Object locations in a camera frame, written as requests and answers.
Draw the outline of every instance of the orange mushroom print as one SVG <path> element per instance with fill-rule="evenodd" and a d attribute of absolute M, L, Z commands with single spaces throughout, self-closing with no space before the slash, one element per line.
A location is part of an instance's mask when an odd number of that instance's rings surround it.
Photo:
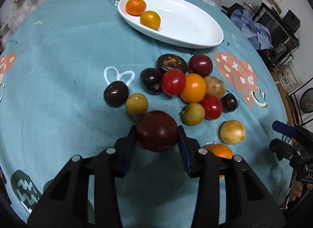
<path fill-rule="evenodd" d="M 238 90 L 250 108 L 253 101 L 261 107 L 266 106 L 266 102 L 260 103 L 255 97 L 255 93 L 261 90 L 257 87 L 258 77 L 247 61 L 239 62 L 233 55 L 225 52 L 214 53 L 213 57 L 219 72 Z"/>
<path fill-rule="evenodd" d="M 12 67 L 18 54 L 11 53 L 0 57 L 0 101 L 4 91 L 4 73 Z"/>

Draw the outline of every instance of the orange fruit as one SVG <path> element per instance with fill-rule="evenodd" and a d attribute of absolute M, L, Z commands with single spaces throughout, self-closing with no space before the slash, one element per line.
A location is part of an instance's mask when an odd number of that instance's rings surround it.
<path fill-rule="evenodd" d="M 211 151 L 217 157 L 232 159 L 234 156 L 232 150 L 223 144 L 216 144 L 205 147 L 207 150 Z"/>
<path fill-rule="evenodd" d="M 195 73 L 186 75 L 186 86 L 180 97 L 186 103 L 198 103 L 204 98 L 206 86 L 204 79 Z"/>
<path fill-rule="evenodd" d="M 140 16 L 140 23 L 151 29 L 158 29 L 161 25 L 160 16 L 154 11 L 146 11 Z"/>
<path fill-rule="evenodd" d="M 126 11 L 133 16 L 141 15 L 146 8 L 147 5 L 144 0 L 128 0 L 125 6 Z"/>

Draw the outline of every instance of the tablecloth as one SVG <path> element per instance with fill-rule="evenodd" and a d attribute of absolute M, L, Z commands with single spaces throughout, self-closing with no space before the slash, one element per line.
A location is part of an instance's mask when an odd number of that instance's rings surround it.
<path fill-rule="evenodd" d="M 186 0 L 210 14 L 222 27 L 217 47 L 193 50 L 149 38 L 119 15 L 120 0 L 48 0 L 31 13 L 12 35 L 0 57 L 0 166 L 7 179 L 12 207 L 26 221 L 44 187 L 75 154 L 98 155 L 127 135 L 133 121 L 125 107 L 110 108 L 103 100 L 109 83 L 120 76 L 130 94 L 143 93 L 149 110 L 169 113 L 187 136 L 221 142 L 219 126 L 241 121 L 244 141 L 230 146 L 241 155 L 282 202 L 291 177 L 286 160 L 278 162 L 269 143 L 281 135 L 273 121 L 287 121 L 273 79 L 239 29 L 212 0 Z M 165 94 L 153 96 L 140 84 L 140 72 L 155 67 L 166 53 L 188 61 L 193 54 L 211 57 L 213 76 L 222 79 L 239 102 L 238 109 L 220 118 L 189 127 L 180 112 L 185 103 Z M 225 185 L 221 181 L 220 222 L 225 219 Z M 89 207 L 92 222 L 93 182 Z M 153 153 L 137 147 L 130 172 L 116 179 L 124 227 L 190 227 L 198 179 L 184 172 L 178 147 Z"/>

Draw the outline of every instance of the olive green fruit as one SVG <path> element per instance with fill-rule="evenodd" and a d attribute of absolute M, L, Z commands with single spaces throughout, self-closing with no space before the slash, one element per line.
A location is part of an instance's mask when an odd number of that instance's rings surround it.
<path fill-rule="evenodd" d="M 141 93 L 131 95 L 126 101 L 126 111 L 132 117 L 139 117 L 148 110 L 148 100 Z"/>
<path fill-rule="evenodd" d="M 202 122 L 205 116 L 205 111 L 199 103 L 190 103 L 182 114 L 184 123 L 193 126 Z"/>

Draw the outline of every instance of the blue cloth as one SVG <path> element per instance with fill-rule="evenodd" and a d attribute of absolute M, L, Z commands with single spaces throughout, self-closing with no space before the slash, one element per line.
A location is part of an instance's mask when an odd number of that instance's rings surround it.
<path fill-rule="evenodd" d="M 270 31 L 259 23 L 254 23 L 249 13 L 243 9 L 233 12 L 230 20 L 241 30 L 256 50 L 271 49 Z"/>
<path fill-rule="evenodd" d="M 0 166 L 13 209 L 26 221 L 43 188 L 73 155 L 98 155 L 127 135 L 133 121 L 125 106 L 110 108 L 103 100 L 108 85 L 104 70 L 109 66 L 118 73 L 132 71 L 130 94 L 143 93 L 149 111 L 169 113 L 200 145 L 221 142 L 218 129 L 224 121 L 241 121 L 247 134 L 242 143 L 230 146 L 232 151 L 243 156 L 274 199 L 282 202 L 292 169 L 286 160 L 277 161 L 269 143 L 281 138 L 271 128 L 273 121 L 286 123 L 287 117 L 275 83 L 254 47 L 213 1 L 186 0 L 209 13 L 223 29 L 223 43 L 203 50 L 172 46 L 139 33 L 119 15 L 118 1 L 48 0 L 25 19 L 0 57 L 6 62 L 6 68 L 0 68 Z M 258 87 L 266 94 L 265 108 L 256 102 L 250 108 L 242 94 L 224 80 L 213 59 L 217 52 L 249 62 L 258 74 Z M 192 54 L 210 56 L 212 75 L 221 78 L 237 97 L 238 109 L 193 127 L 184 125 L 180 112 L 186 104 L 180 98 L 150 95 L 140 84 L 140 72 L 155 67 L 157 58 L 166 53 L 186 61 Z M 123 74 L 121 80 L 127 82 L 132 72 Z M 115 81 L 118 73 L 108 69 L 108 81 Z M 261 93 L 255 97 L 264 102 Z M 223 222 L 225 184 L 220 181 Z M 92 206 L 93 182 L 91 177 Z M 177 146 L 161 154 L 137 147 L 130 172 L 124 179 L 116 179 L 124 227 L 189 228 L 198 182 L 184 172 Z"/>

